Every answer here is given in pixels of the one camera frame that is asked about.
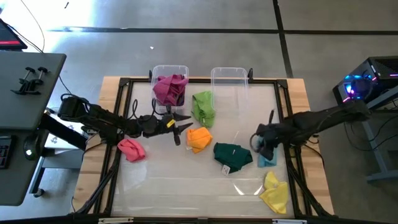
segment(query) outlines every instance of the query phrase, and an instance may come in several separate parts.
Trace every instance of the plastic storage bin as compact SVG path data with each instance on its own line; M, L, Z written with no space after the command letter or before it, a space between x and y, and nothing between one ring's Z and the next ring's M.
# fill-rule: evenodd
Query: plastic storage bin
M189 69L187 66L184 65L158 65L155 66L152 72L152 80L150 83L150 90L152 92L152 98L156 98L155 92L153 91L154 86L157 84L157 77L159 76L171 76L171 75L183 75L185 78L188 78L189 76ZM187 103L187 95L185 95L184 98L184 104L182 106L172 106L172 111L176 110L182 110L184 109L185 105ZM162 106L159 104L158 101L156 101L156 109L159 110L159 112L164 113L166 112L166 106Z
M248 107L248 72L244 68L213 68L213 109L217 116L236 116Z

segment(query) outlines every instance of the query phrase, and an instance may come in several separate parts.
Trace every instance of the dark green cloth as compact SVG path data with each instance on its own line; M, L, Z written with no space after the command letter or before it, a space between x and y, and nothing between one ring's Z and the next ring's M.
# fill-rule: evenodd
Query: dark green cloth
M193 116L200 124L206 128L211 128L214 124L216 111L212 107L213 94L211 91L203 91L192 96Z
M214 158L223 165L231 168L229 173L242 169L242 166L253 162L249 150L235 144L216 143L214 146Z

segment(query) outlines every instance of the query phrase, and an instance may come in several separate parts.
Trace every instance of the clear acrylic sheet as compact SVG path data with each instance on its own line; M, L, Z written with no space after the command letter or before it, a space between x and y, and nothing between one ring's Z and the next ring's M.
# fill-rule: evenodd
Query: clear acrylic sheet
M186 90L185 115L192 115L192 95L211 90L209 83L190 83ZM275 109L273 123L278 123L273 85L249 85L248 109L239 116L215 118L210 128L213 141L204 151L194 154L186 148L186 132L180 136L181 145L174 144L173 134L152 138L139 137L147 157L129 162L122 154L113 201L112 216L135 217L224 217L224 218L284 218L293 217L290 191L287 214L274 213L260 198L264 177L274 171L279 181L288 182L283 147L275 149L277 165L257 167L258 154L249 147L249 138L259 123L268 123ZM136 114L152 113L149 83L135 83L132 100L138 100ZM179 121L193 122L190 129L200 128L195 118ZM240 171L225 176L222 165L214 160L216 142L239 144L251 150L253 162Z

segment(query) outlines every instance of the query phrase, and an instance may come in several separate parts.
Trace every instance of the wooden table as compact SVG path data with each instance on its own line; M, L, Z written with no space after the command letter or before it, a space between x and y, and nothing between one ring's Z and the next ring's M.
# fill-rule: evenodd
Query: wooden table
M106 110L113 111L114 104L116 101L116 95L118 92L120 77L104 77L101 92L99 94L98 104ZM290 78L287 79L289 86L290 101L292 104L293 113L301 111L308 111L310 105L308 103L307 92L305 90L305 84L303 79ZM121 105L124 104L126 99L127 88L125 88L122 96ZM122 115L123 109L120 109L119 114ZM87 147L94 146L100 142L98 136L94 137L87 145ZM317 151L319 151L318 144L308 144ZM88 151L81 165L78 182L75 189L73 205L78 210L87 201L90 195L94 192L100 181L101 168L103 165L104 152L106 145L98 146ZM116 147L113 148L112 156L109 161L113 161L113 156L116 151ZM318 154L313 152L307 147L302 148L302 161L304 166L305 178L307 186L311 190L315 198L322 204L323 208L329 212L333 212L333 206L330 200L328 183L326 181L325 171L322 166L322 160ZM300 202L301 211L304 212L303 197L302 193L297 186L297 195ZM105 208L106 200L108 198L109 183L104 190L103 199L101 203L101 211Z

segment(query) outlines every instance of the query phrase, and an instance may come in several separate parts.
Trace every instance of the pink cloth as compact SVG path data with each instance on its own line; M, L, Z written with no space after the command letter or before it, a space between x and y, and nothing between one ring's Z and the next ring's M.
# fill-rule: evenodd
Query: pink cloth
M135 140L123 139L118 143L118 148L126 155L126 159L130 162L145 158L144 148Z
M181 97L185 94L185 85L188 83L188 79L183 75L171 75L160 76L158 81L154 86L157 100L163 105L181 106L178 103L181 103Z

